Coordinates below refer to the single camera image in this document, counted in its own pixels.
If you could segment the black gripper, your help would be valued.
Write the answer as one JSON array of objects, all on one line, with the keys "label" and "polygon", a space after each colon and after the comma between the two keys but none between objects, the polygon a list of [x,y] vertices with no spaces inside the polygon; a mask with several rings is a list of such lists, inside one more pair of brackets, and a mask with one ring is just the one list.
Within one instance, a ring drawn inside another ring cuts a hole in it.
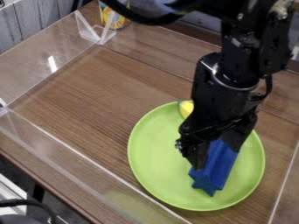
[{"label": "black gripper", "polygon": [[206,167],[211,143],[222,140],[239,153],[258,122],[256,65],[250,56],[214,52],[198,61],[191,86],[194,111],[175,146],[195,171]]}]

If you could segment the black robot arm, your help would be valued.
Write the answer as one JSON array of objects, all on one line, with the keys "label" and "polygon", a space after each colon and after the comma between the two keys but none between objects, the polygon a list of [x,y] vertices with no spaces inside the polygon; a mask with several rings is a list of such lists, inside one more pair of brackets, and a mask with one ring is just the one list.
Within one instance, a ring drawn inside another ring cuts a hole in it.
[{"label": "black robot arm", "polygon": [[191,100],[194,109],[175,142],[191,167],[200,171],[211,143],[220,140],[240,151],[258,122],[258,106],[272,91],[272,75],[292,58],[288,32],[295,0],[171,0],[170,12],[147,17],[118,0],[102,0],[112,10],[142,25],[168,25],[200,11],[220,20],[222,48],[196,64]]}]

